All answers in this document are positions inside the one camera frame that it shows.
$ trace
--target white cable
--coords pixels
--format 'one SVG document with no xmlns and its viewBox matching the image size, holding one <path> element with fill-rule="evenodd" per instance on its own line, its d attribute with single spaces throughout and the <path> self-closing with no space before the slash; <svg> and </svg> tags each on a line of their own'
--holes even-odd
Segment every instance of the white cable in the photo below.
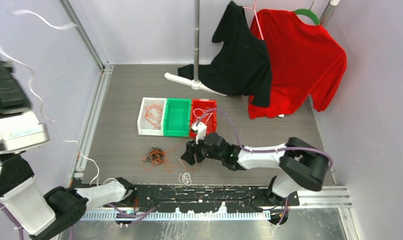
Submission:
<svg viewBox="0 0 403 240">
<path fill-rule="evenodd" d="M 106 180 L 103 181 L 102 185 L 103 185 L 103 184 L 107 184 L 108 181 L 110 181 L 110 180 L 112 180 L 112 181 L 118 181 L 116 178 L 109 177 L 109 178 L 107 178 Z"/>
<path fill-rule="evenodd" d="M 67 24 L 61 25 L 61 26 L 54 26 L 53 24 L 49 23 L 49 21 L 47 21 L 44 17 L 40 16 L 39 14 L 30 11 L 30 10 L 26 10 L 26 9 L 20 9 L 20 10 L 8 10 L 8 9 L 12 9 L 14 6 L 14 3 L 6 0 L 5 1 L 5 11 L 13 16 L 20 16 L 20 15 L 24 15 L 24 14 L 32 14 L 34 16 L 37 16 L 39 19 L 41 19 L 46 25 L 48 25 L 51 28 L 57 29 L 57 30 L 68 30 L 68 29 L 72 29 L 74 27 L 77 27 L 77 25 L 73 22 L 69 22 Z"/>
<path fill-rule="evenodd" d="M 15 10 L 15 11 L 8 11 L 8 13 L 9 13 L 10 15 L 13 15 L 13 16 L 20 16 L 20 15 L 24 15 L 24 14 L 32 14 L 32 15 L 35 15 L 35 16 L 37 16 L 39 19 L 41 19 L 45 24 L 47 24 L 48 26 L 50 26 L 50 27 L 52 27 L 52 28 L 54 28 L 54 29 L 57 29 L 57 30 L 68 30 L 68 29 L 72 29 L 72 28 L 74 28 L 74 27 L 77 26 L 77 25 L 76 25 L 75 23 L 73 23 L 73 22 L 69 22 L 69 23 L 67 23 L 67 24 L 65 24 L 65 25 L 61 25 L 61 26 L 54 26 L 54 25 L 50 24 L 44 17 L 42 17 L 42 16 L 36 14 L 36 13 L 33 12 L 33 11 L 29 11 L 29 10 L 26 10 L 26 9 Z"/>
<path fill-rule="evenodd" d="M 1 45 L 0 45 L 0 54 L 3 55 L 3 56 L 6 57 L 6 58 L 12 60 L 12 61 L 15 62 L 15 63 L 18 63 L 18 64 L 24 66 L 25 68 L 27 68 L 27 69 L 30 71 L 29 80 L 28 80 L 28 88 L 29 88 L 30 92 L 31 92 L 32 94 L 34 94 L 34 95 L 39 99 L 39 101 L 41 102 L 39 111 L 41 112 L 41 115 L 42 115 L 45 119 L 47 119 L 48 121 L 50 121 L 50 123 L 55 122 L 54 120 L 51 120 L 50 118 L 46 117 L 46 115 L 44 115 L 44 113 L 43 113 L 43 99 L 42 99 L 38 94 L 36 94 L 36 93 L 34 92 L 34 90 L 32 89 L 32 82 L 34 81 L 34 78 L 35 78 L 35 72 L 34 72 L 34 70 L 33 70 L 31 67 L 29 67 L 28 65 L 26 65 L 25 63 L 23 63 L 23 62 L 21 62 L 21 61 L 19 61 L 19 60 L 16 60 L 16 59 L 14 59 L 13 57 L 9 56 L 9 55 L 3 50 L 3 48 L 2 48 Z"/>
<path fill-rule="evenodd" d="M 75 140 L 65 140 L 65 142 L 67 142 L 67 143 L 77 143 L 77 144 L 78 144 L 78 142 L 75 141 Z M 97 174 L 95 175 L 95 177 L 94 177 L 93 179 L 91 179 L 91 181 L 89 182 L 89 184 L 92 185 L 93 182 L 94 182 L 94 180 L 97 179 L 97 181 L 95 182 L 95 184 L 98 186 L 98 185 L 99 185 L 99 180 L 100 180 L 100 178 L 99 178 L 99 174 L 100 174 L 99 165 L 97 165 L 96 161 L 94 161 L 93 159 L 84 156 L 84 155 L 81 153 L 81 150 L 79 150 L 79 154 L 80 154 L 84 159 L 90 160 L 91 162 L 93 162 L 94 165 L 95 165 L 95 167 L 97 168 Z"/>
<path fill-rule="evenodd" d="M 188 186 L 191 186 L 192 181 L 191 181 L 191 175 L 190 175 L 190 173 L 187 172 L 187 168 L 186 168 L 186 166 L 184 165 L 183 161 L 181 161 L 181 159 L 180 159 L 179 157 L 176 157 L 176 158 L 179 160 L 179 162 L 181 162 L 182 166 L 183 166 L 184 169 L 185 169 L 185 173 L 181 173 L 181 174 L 178 176 L 178 181 L 179 181 L 180 183 L 184 184 L 184 185 L 187 186 L 187 187 L 188 187 Z"/>
<path fill-rule="evenodd" d="M 202 114 L 201 114 L 200 116 L 197 116 L 197 115 L 196 115 L 196 110 L 202 111 Z M 194 116 L 197 118 L 197 120 L 199 120 L 199 119 L 202 117 L 202 115 L 203 115 L 204 113 L 205 113 L 205 110 L 203 110 L 203 109 L 201 109 L 201 108 L 195 108 L 195 109 L 192 111 L 192 114 L 194 114 Z M 214 114 L 214 113 L 211 112 L 211 113 L 206 114 L 206 116 L 204 116 L 204 118 L 207 117 L 207 120 L 206 120 L 205 123 L 208 123 L 209 119 L 211 118 L 211 116 L 212 116 L 213 114 Z"/>
<path fill-rule="evenodd" d="M 191 186 L 191 176 L 189 172 L 181 173 L 178 176 L 178 180 L 180 183 L 184 184 L 185 186 Z"/>
</svg>

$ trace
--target red sweater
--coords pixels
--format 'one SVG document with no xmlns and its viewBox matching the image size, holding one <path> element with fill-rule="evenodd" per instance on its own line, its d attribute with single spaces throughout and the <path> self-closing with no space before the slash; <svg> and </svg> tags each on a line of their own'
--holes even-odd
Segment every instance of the red sweater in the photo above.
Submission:
<svg viewBox="0 0 403 240">
<path fill-rule="evenodd" d="M 313 108 L 324 111 L 347 67 L 343 48 L 318 25 L 303 23 L 293 11 L 262 9 L 257 13 L 272 68 L 270 106 L 250 104 L 251 119 L 294 113 L 309 94 Z M 256 19 L 250 31 L 261 38 Z"/>
</svg>

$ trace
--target orange wire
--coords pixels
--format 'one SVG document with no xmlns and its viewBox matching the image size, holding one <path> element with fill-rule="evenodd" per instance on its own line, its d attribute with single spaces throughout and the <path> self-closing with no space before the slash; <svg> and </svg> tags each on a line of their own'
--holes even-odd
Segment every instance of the orange wire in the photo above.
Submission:
<svg viewBox="0 0 403 240">
<path fill-rule="evenodd" d="M 155 116 L 153 115 L 153 113 L 150 113 L 151 109 L 155 109 L 156 112 L 160 114 L 160 116 Z M 145 119 L 153 125 L 153 129 L 161 128 L 159 124 L 161 124 L 162 122 L 162 113 L 163 113 L 163 106 L 161 105 L 152 104 L 150 106 L 145 107 Z"/>
<path fill-rule="evenodd" d="M 170 170 L 170 168 L 179 168 L 181 166 L 181 163 L 177 164 L 177 165 L 171 165 L 170 160 L 167 156 L 167 153 L 171 153 L 173 151 L 175 151 L 181 144 L 183 144 L 186 141 L 186 138 L 188 138 L 189 136 L 184 136 L 182 138 L 182 140 L 176 145 L 174 146 L 172 149 L 169 150 L 165 150 L 165 151 L 152 151 L 150 152 L 150 159 L 151 159 L 151 166 L 150 168 L 146 168 L 146 164 L 145 162 L 147 161 L 147 157 L 143 157 L 142 158 L 142 167 L 144 170 L 146 171 L 150 171 L 154 166 L 160 165 L 162 163 L 164 163 L 165 169 L 168 173 L 173 173 L 173 170 Z M 187 171 L 189 172 L 196 172 L 199 169 L 199 165 L 196 166 L 196 168 L 188 168 L 185 167 L 187 169 Z"/>
</svg>

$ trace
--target metal floor panel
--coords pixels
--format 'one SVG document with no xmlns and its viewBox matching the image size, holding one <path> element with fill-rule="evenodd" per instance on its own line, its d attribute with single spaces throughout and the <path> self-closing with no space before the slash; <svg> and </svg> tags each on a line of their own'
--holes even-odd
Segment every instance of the metal floor panel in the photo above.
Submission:
<svg viewBox="0 0 403 240">
<path fill-rule="evenodd" d="M 169 150 L 182 138 L 138 135 L 137 118 L 143 97 L 215 99 L 234 122 L 243 144 L 251 147 L 273 146 L 284 143 L 289 137 L 298 137 L 312 146 L 322 149 L 320 135 L 309 101 L 292 115 L 284 118 L 249 118 L 248 97 L 224 97 L 202 90 L 193 90 L 165 79 L 164 74 L 177 73 L 180 65 L 115 65 L 103 108 L 94 133 L 89 157 L 100 167 L 100 182 L 106 178 L 124 177 L 133 184 L 180 184 L 178 175 L 184 168 L 176 157 L 185 151 L 185 143 L 167 154 L 170 165 L 155 166 L 146 171 L 142 159 L 149 147 Z M 217 132 L 228 142 L 236 139 L 231 125 L 217 114 Z M 83 175 L 88 183 L 96 174 L 96 167 L 89 162 Z M 197 185 L 259 185 L 267 186 L 271 178 L 282 171 L 258 168 L 247 171 L 231 171 L 220 161 L 206 159 L 197 171 L 191 172 L 192 184 Z M 332 185 L 331 175 L 324 185 Z"/>
<path fill-rule="evenodd" d="M 336 208 L 291 209 L 278 228 L 267 220 L 142 221 L 129 228 L 114 221 L 79 221 L 75 240 L 346 240 Z M 62 239 L 68 239 L 67 231 Z"/>
</svg>

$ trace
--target white bin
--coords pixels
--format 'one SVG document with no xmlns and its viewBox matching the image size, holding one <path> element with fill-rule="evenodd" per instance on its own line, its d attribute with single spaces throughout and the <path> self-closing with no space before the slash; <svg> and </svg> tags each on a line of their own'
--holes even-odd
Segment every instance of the white bin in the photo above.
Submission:
<svg viewBox="0 0 403 240">
<path fill-rule="evenodd" d="M 164 130 L 163 124 L 166 112 L 166 102 L 167 98 L 157 98 L 157 97 L 142 98 L 141 108 L 139 109 L 139 115 L 137 121 L 139 135 L 163 136 L 163 130 Z M 162 107 L 161 113 L 159 113 L 157 108 L 150 108 L 150 106 L 153 105 L 159 107 L 161 106 Z"/>
</svg>

